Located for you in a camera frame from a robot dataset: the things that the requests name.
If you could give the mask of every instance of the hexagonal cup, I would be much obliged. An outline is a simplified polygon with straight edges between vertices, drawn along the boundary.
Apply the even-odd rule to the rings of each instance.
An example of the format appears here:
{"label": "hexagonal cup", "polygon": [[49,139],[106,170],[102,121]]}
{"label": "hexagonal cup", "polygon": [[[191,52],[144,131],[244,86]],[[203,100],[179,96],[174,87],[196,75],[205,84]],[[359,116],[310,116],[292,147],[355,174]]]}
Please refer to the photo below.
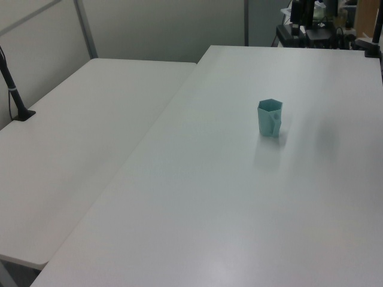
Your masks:
{"label": "hexagonal cup", "polygon": [[283,103],[274,99],[261,100],[258,105],[259,131],[263,136],[277,138],[281,128]]}

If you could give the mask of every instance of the white table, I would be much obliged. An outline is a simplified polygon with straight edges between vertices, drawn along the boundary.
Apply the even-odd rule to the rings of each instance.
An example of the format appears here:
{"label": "white table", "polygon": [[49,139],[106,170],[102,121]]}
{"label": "white table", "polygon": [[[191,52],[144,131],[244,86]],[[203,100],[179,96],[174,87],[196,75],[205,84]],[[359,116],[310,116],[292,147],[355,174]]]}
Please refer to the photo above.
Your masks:
{"label": "white table", "polygon": [[382,106],[363,52],[211,47],[33,287],[382,286]]}
{"label": "white table", "polygon": [[0,259],[43,268],[194,69],[92,60],[0,131]]}

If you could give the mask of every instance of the black pole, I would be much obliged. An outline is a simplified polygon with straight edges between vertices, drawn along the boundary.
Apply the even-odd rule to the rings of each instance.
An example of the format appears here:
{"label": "black pole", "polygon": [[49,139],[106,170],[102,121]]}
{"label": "black pole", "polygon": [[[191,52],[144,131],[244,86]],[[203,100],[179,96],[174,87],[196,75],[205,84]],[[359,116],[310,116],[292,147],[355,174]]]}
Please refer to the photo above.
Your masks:
{"label": "black pole", "polygon": [[13,101],[17,107],[18,116],[16,116],[14,120],[26,121],[28,118],[36,114],[36,112],[28,111],[25,108],[22,98],[20,97],[19,92],[17,91],[16,85],[14,84],[14,81],[12,79],[11,73],[8,70],[7,60],[5,58],[5,54],[2,51],[1,46],[0,46],[0,70],[1,70],[2,76],[4,77],[5,82],[7,83],[8,91],[11,93]]}
{"label": "black pole", "polygon": [[364,56],[367,58],[379,58],[382,60],[381,48],[379,46],[379,40],[381,38],[383,26],[383,0],[380,1],[378,18],[376,19],[375,30],[373,32],[372,43],[369,44],[369,48],[364,51]]}
{"label": "black pole", "polygon": [[379,6],[378,18],[376,19],[375,30],[372,37],[372,42],[374,44],[379,44],[379,40],[382,33],[382,26],[383,26],[383,0],[381,0],[380,6]]}
{"label": "black pole", "polygon": [[306,0],[305,1],[305,29],[310,29],[312,27],[312,19],[314,18],[314,7],[315,0]]}

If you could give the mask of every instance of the white wall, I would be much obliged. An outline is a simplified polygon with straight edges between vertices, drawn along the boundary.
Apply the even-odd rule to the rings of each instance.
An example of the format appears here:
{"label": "white wall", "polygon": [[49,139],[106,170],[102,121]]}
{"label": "white wall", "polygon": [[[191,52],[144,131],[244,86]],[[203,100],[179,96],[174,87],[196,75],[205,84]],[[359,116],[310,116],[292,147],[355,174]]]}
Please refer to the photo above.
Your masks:
{"label": "white wall", "polygon": [[244,0],[82,0],[99,57],[198,62],[244,45]]}
{"label": "white wall", "polygon": [[249,0],[249,46],[270,47],[290,0]]}
{"label": "white wall", "polygon": [[[62,0],[4,34],[0,45],[27,108],[89,61],[73,0]],[[0,77],[0,129],[9,122],[8,89]]]}

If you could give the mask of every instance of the metal frame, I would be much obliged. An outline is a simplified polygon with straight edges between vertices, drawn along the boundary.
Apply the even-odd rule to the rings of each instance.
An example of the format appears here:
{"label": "metal frame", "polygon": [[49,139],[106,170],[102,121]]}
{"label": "metal frame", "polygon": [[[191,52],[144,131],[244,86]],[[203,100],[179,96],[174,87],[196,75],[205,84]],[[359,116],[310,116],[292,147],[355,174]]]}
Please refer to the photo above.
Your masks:
{"label": "metal frame", "polygon": [[88,18],[86,17],[85,7],[82,0],[73,0],[76,8],[78,20],[80,21],[81,30],[83,31],[86,47],[91,59],[98,58],[95,42],[92,37]]}
{"label": "metal frame", "polygon": [[3,36],[5,33],[8,33],[10,30],[20,26],[21,24],[27,22],[29,19],[35,17],[36,15],[40,14],[41,12],[45,11],[46,9],[52,7],[53,5],[56,5],[61,0],[52,0],[47,5],[41,7],[40,9],[37,9],[36,11],[30,13],[30,15],[25,16],[24,18],[21,18],[20,20],[16,21],[15,23],[9,25],[8,27],[4,28],[3,30],[0,30],[0,36]]}

